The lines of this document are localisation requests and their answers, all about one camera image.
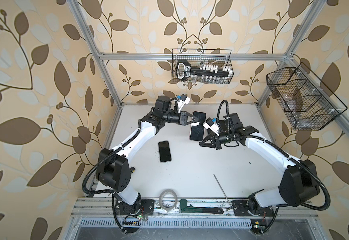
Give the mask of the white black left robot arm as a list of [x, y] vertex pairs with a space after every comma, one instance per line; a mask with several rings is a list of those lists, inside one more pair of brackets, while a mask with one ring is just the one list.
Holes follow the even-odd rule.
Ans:
[[159, 96], [155, 105], [141, 119], [137, 129], [112, 149], [102, 149], [97, 164], [84, 177], [82, 190], [87, 195], [110, 194], [112, 201], [119, 201], [128, 215], [143, 214], [141, 194], [129, 185], [130, 161], [140, 148], [153, 138], [166, 123], [187, 126], [199, 119], [183, 111], [190, 102], [186, 95], [170, 98]]

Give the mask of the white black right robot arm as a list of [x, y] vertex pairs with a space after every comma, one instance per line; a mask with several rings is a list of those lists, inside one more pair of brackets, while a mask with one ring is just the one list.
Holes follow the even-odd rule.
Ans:
[[199, 125], [208, 132], [199, 142], [200, 147], [220, 150], [231, 142], [255, 151], [281, 175], [280, 184], [267, 190], [259, 190], [248, 197], [246, 210], [253, 216], [261, 215], [273, 207], [274, 213], [266, 227], [255, 224], [252, 232], [264, 235], [271, 228], [283, 207], [303, 206], [315, 211], [330, 207], [331, 198], [324, 183], [317, 177], [316, 166], [310, 160], [296, 158], [264, 137], [253, 125], [245, 126], [237, 113], [229, 111], [228, 101], [220, 103], [216, 116], [204, 116]]

